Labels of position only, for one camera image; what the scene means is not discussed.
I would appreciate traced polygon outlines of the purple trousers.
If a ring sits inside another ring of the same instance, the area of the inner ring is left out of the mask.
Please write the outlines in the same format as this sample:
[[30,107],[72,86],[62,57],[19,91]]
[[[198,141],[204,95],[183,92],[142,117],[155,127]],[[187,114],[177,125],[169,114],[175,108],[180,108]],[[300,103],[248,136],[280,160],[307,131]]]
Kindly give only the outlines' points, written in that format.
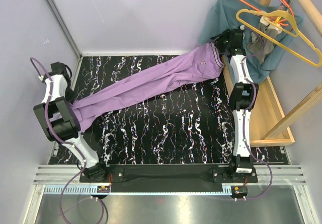
[[72,109],[84,132],[104,113],[130,107],[184,84],[215,79],[223,68],[218,49],[213,43],[206,43],[76,101]]

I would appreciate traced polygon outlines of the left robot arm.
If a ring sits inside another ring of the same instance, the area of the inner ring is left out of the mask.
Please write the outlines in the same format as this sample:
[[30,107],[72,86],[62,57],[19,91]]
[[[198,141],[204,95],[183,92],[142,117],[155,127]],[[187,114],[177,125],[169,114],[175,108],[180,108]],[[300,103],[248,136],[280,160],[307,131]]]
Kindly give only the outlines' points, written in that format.
[[33,107],[34,114],[49,141],[67,148],[78,160],[77,167],[86,180],[105,181],[109,170],[81,134],[81,126],[72,111],[74,92],[71,69],[62,62],[50,65],[51,71],[37,74],[46,86],[42,102]]

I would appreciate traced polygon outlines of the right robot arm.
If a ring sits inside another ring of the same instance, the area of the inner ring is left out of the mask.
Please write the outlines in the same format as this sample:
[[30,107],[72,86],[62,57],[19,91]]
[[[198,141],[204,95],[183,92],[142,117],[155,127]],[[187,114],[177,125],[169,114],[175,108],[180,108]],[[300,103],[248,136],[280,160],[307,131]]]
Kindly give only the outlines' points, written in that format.
[[250,118],[259,85],[253,82],[249,74],[243,39],[242,29],[227,29],[214,38],[219,53],[227,57],[235,79],[229,97],[235,126],[232,157],[228,167],[220,168],[219,176],[214,179],[247,184],[258,181],[250,150]]

